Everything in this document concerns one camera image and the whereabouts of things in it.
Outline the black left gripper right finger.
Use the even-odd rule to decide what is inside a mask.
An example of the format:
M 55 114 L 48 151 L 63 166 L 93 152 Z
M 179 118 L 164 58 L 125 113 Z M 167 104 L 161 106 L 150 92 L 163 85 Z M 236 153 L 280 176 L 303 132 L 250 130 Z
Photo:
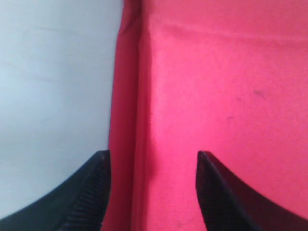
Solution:
M 196 193 L 208 231 L 306 231 L 308 221 L 244 183 L 211 152 L 199 151 Z

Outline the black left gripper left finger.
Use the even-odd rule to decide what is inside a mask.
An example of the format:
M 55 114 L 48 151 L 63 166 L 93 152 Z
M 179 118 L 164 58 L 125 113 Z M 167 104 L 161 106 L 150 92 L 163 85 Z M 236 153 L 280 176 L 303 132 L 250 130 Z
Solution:
M 99 231 L 111 190 L 110 151 L 96 152 L 34 203 L 0 220 L 2 231 Z

